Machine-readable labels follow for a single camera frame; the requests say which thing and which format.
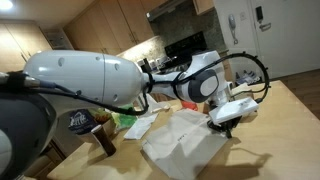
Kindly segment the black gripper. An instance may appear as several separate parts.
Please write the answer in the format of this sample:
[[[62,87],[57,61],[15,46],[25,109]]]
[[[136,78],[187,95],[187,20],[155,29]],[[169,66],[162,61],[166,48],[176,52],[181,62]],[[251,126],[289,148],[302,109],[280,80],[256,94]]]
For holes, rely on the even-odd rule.
[[[232,137],[231,130],[235,128],[241,120],[241,116],[222,122],[219,125],[215,125],[211,120],[207,122],[207,126],[217,132],[224,132],[226,137],[230,139]]]

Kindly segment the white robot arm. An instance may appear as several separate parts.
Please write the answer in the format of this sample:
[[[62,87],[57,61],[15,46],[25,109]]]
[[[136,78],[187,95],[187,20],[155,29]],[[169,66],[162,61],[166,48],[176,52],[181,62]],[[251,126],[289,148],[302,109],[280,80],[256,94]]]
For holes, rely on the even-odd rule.
[[[3,72],[0,89],[1,180],[15,180],[54,135],[58,117],[102,107],[127,115],[124,106],[161,93],[187,102],[220,98],[228,87],[219,54],[192,56],[185,71],[153,74],[121,57],[87,51],[34,54],[22,71]]]

